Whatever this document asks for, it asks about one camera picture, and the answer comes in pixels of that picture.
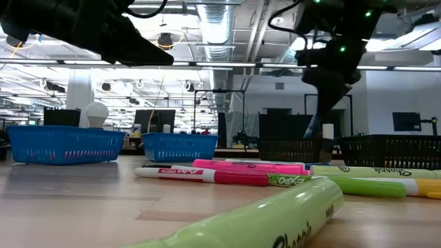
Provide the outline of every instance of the white globe lamp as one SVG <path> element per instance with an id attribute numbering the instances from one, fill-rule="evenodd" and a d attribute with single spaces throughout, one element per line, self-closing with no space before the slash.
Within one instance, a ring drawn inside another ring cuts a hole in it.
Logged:
<path id="1" fill-rule="evenodd" d="M 90 128 L 103 129 L 104 121 L 109 116 L 109 109 L 102 103 L 91 103 L 85 109 L 85 115 L 89 119 Z"/>

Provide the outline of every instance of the table surface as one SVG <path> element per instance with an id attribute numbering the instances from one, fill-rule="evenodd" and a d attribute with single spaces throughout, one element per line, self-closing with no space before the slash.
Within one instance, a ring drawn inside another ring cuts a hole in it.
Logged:
<path id="1" fill-rule="evenodd" d="M 0 164 L 0 247 L 123 247 L 287 190 L 135 178 L 145 163 L 120 156 L 66 167 Z M 439 247 L 440 206 L 345 196 L 306 247 Z"/>

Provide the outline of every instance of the black metal frame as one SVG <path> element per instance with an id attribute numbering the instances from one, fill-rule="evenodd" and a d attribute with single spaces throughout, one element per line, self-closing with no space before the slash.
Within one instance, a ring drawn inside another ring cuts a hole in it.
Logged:
<path id="1" fill-rule="evenodd" d="M 196 95 L 198 92 L 211 92 L 217 94 L 227 94 L 230 92 L 240 92 L 242 93 L 242 132 L 245 132 L 245 91 L 244 90 L 194 90 L 194 110 L 193 110 L 193 130 L 196 131 Z"/>
<path id="2" fill-rule="evenodd" d="M 307 97 L 308 96 L 318 96 L 318 94 L 304 94 L 303 95 L 303 103 L 305 104 L 305 114 L 307 114 Z M 349 111 L 351 112 L 351 118 L 350 118 L 350 126 L 351 126 L 351 136 L 353 136 L 353 108 L 352 108 L 352 95 L 351 94 L 346 94 L 343 97 L 348 97 L 349 98 Z"/>

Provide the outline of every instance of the pink highlighter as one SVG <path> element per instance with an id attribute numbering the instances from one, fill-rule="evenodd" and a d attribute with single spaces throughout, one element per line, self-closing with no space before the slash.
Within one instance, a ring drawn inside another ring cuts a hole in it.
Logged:
<path id="1" fill-rule="evenodd" d="M 302 165 L 275 165 L 271 163 L 248 163 L 248 162 L 229 162 L 229 161 L 210 161 L 196 159 L 193 167 L 204 169 L 215 169 L 220 171 L 234 172 L 260 172 L 290 175 L 309 175 L 309 171 L 303 169 Z"/>

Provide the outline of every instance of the black plastic basket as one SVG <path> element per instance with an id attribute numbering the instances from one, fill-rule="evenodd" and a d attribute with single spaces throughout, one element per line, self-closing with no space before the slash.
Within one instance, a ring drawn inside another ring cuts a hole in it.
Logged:
<path id="1" fill-rule="evenodd" d="M 441 169 L 441 136 L 374 134 L 338 142 L 348 166 Z"/>
<path id="2" fill-rule="evenodd" d="M 332 159 L 334 140 L 327 138 L 261 139 L 260 159 L 303 163 L 326 163 Z"/>

